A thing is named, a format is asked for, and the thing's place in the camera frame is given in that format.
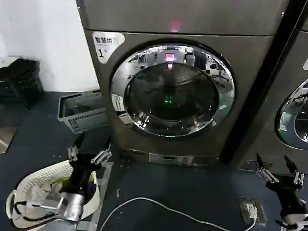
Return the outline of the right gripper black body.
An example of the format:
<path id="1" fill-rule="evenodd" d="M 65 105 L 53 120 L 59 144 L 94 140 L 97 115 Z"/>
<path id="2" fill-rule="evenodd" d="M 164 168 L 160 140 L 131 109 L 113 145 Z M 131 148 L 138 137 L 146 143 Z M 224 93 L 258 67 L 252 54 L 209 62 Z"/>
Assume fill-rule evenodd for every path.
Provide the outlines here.
<path id="1" fill-rule="evenodd" d="M 307 214 L 307 208 L 298 195 L 302 186 L 294 184 L 294 178 L 288 175 L 278 175 L 276 178 L 279 182 L 268 181 L 265 185 L 277 194 L 282 207 L 281 217 L 291 214 Z"/>

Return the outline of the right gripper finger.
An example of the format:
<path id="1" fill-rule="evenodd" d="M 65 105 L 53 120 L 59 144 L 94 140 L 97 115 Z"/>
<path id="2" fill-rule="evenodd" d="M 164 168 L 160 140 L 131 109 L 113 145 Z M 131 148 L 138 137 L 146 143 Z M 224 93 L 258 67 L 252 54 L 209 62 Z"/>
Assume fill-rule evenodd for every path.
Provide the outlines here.
<path id="1" fill-rule="evenodd" d="M 277 183 L 277 178 L 265 169 L 259 153 L 256 154 L 256 161 L 256 174 L 260 177 L 260 179 L 265 183 Z"/>
<path id="2" fill-rule="evenodd" d="M 295 162 L 293 162 L 288 156 L 284 156 L 286 166 L 291 174 L 293 174 L 293 184 L 297 188 L 302 188 L 304 186 L 305 173 L 298 170 Z"/>

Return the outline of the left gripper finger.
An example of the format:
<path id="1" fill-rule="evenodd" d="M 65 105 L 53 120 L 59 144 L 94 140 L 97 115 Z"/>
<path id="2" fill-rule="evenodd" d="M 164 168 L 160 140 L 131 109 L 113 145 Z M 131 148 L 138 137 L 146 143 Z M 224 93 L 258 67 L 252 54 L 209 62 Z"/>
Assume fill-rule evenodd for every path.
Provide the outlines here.
<path id="1" fill-rule="evenodd" d="M 112 139 L 111 136 L 107 138 L 105 145 L 104 145 L 104 149 L 99 151 L 99 153 L 91 159 L 90 161 L 91 164 L 104 165 L 109 160 L 109 158 L 112 156 L 112 153 L 110 150 L 111 139 Z"/>
<path id="2" fill-rule="evenodd" d="M 69 162 L 77 161 L 78 149 L 81 147 L 84 141 L 84 135 L 79 135 L 72 146 L 68 147 L 68 160 Z"/>

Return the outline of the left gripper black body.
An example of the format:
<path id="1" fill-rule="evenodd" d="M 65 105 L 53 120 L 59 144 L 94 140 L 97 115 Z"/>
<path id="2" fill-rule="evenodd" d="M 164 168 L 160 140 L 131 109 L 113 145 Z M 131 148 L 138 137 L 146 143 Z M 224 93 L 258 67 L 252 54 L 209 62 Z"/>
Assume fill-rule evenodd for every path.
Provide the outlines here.
<path id="1" fill-rule="evenodd" d="M 78 153 L 77 160 L 71 161 L 73 172 L 68 183 L 63 187 L 63 192 L 67 193 L 87 193 L 89 179 L 93 171 L 97 170 L 97 165 L 91 163 L 94 155 Z"/>

